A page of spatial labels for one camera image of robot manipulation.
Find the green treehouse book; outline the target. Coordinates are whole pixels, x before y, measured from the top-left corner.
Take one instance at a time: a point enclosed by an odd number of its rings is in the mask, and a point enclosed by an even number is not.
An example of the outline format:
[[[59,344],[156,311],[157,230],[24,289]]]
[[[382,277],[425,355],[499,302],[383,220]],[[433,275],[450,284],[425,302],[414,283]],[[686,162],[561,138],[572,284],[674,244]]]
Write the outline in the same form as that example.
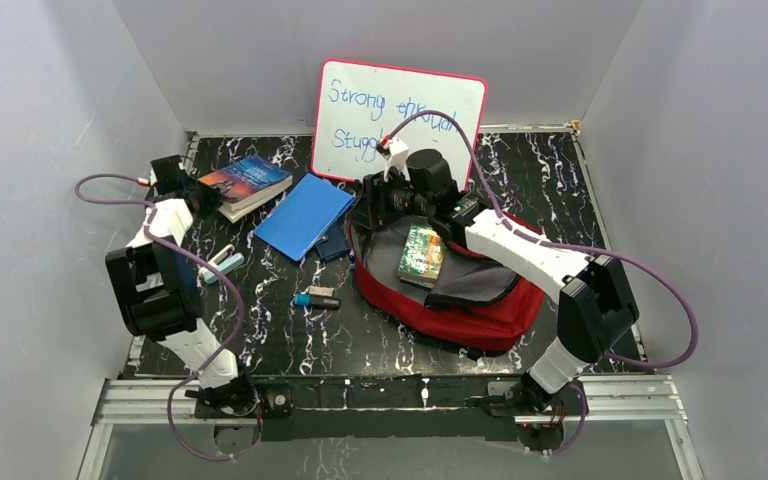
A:
[[[397,268],[399,280],[426,290],[433,289],[445,254],[445,243],[430,225],[413,223]]]

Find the Jane Eyre paperback book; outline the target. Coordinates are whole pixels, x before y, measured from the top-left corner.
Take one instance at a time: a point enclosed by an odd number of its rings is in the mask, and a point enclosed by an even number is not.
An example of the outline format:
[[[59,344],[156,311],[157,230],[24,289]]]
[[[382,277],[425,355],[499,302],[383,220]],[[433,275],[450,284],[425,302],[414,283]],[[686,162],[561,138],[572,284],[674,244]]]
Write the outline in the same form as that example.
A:
[[[231,223],[237,223],[287,190],[293,177],[289,171],[254,154],[203,175],[199,181],[218,192],[218,211]]]

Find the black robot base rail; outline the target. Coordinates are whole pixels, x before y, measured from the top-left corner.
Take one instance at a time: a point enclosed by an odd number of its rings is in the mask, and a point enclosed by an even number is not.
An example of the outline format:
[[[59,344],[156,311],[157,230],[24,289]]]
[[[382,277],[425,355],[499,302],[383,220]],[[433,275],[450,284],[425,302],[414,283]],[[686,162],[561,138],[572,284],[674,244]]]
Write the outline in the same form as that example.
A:
[[[262,377],[190,396],[197,418],[259,420],[267,442],[479,437],[545,451],[563,443],[563,423],[579,410],[572,394],[531,393],[517,375]]]

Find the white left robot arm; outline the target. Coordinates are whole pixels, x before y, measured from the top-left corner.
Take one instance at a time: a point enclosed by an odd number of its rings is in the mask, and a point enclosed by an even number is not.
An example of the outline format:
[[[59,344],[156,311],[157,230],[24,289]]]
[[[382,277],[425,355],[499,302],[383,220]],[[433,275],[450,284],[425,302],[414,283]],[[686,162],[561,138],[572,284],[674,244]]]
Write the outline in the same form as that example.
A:
[[[185,172],[178,155],[150,166],[151,204],[144,224],[125,247],[105,258],[124,324],[132,335],[166,347],[196,374],[195,399],[225,414],[246,416],[257,407],[259,391],[202,319],[197,271],[181,251],[195,214],[216,196]]]

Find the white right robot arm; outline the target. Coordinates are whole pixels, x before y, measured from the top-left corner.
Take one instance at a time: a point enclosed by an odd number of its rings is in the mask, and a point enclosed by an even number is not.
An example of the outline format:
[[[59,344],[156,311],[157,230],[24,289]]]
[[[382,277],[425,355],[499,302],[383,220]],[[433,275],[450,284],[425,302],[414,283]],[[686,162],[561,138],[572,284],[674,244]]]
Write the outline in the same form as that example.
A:
[[[563,389],[639,318],[621,261],[604,250],[554,244],[516,225],[489,201],[459,189],[437,150],[382,152],[387,166],[363,179],[349,213],[353,226],[374,232],[404,217],[423,218],[443,240],[511,270],[557,306],[556,335],[545,352],[518,381],[491,383],[467,405],[493,416],[550,413]]]

